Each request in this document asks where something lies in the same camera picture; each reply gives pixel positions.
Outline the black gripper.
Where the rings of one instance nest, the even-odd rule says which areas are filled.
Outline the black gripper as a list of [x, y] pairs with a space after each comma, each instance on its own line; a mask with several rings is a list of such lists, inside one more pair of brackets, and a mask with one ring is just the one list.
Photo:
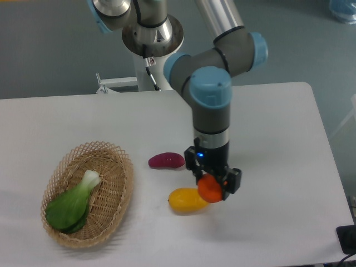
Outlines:
[[200, 138], [194, 139], [194, 146], [184, 152], [186, 169], [195, 177], [196, 184], [203, 176], [203, 171], [216, 176], [221, 187], [222, 200], [234, 194], [240, 187], [242, 171], [228, 167], [229, 142], [217, 148], [202, 146]]

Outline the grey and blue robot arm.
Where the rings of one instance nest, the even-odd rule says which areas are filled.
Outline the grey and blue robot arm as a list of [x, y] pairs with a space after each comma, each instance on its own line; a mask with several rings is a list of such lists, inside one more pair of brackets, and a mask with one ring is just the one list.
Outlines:
[[214, 46], [191, 56], [179, 52], [184, 30], [166, 1], [87, 4], [103, 33], [121, 30], [140, 91], [174, 90], [191, 107], [194, 144], [184, 153], [186, 168], [204, 200], [227, 199], [242, 176], [228, 165], [231, 79], [266, 62], [263, 36], [246, 31], [233, 1], [197, 1]]

